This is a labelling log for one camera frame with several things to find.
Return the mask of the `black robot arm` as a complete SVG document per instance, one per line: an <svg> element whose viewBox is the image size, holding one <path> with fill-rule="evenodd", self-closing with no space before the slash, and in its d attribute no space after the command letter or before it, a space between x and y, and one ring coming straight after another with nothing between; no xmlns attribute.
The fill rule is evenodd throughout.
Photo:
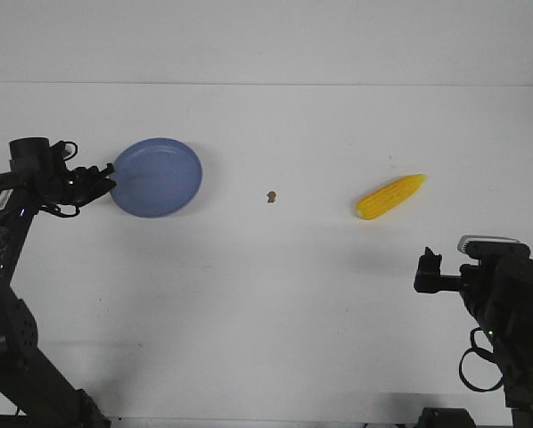
<svg viewBox="0 0 533 428"><path fill-rule="evenodd" d="M11 282L34 217L66 218L64 206L76 217L115 187L114 167L69 169L73 142L25 137L9 148L10 168L0 174L0 393L16 412L0 415L0 427L109 427L94 400L39 349L37 321Z"/></svg>
<svg viewBox="0 0 533 428"><path fill-rule="evenodd" d="M456 292L475 319L476 331L491 345L481 348L474 338L468 349L496 365L497 389L515 427L533 427L533 259L530 248L516 240L492 241L465 236L458 250L473 259L456 276L440 272L442 257L425 249L419 258L414 289L420 293Z"/></svg>

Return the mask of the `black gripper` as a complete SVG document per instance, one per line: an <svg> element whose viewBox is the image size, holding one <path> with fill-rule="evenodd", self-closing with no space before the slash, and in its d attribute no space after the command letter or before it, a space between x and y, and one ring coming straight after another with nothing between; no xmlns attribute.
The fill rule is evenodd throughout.
<svg viewBox="0 0 533 428"><path fill-rule="evenodd" d="M92 166L69 170L66 161L78 152L73 142L50 144L46 137L25 137L9 143L13 193L16 209L36 210L42 205L70 205L81 208L104 196L117 184L115 171Z"/></svg>
<svg viewBox="0 0 533 428"><path fill-rule="evenodd" d="M482 330L533 330L533 259L528 245L469 258L474 262L461 265L458 275L444 276L442 256L426 247L418 260L414 289L458 293Z"/></svg>

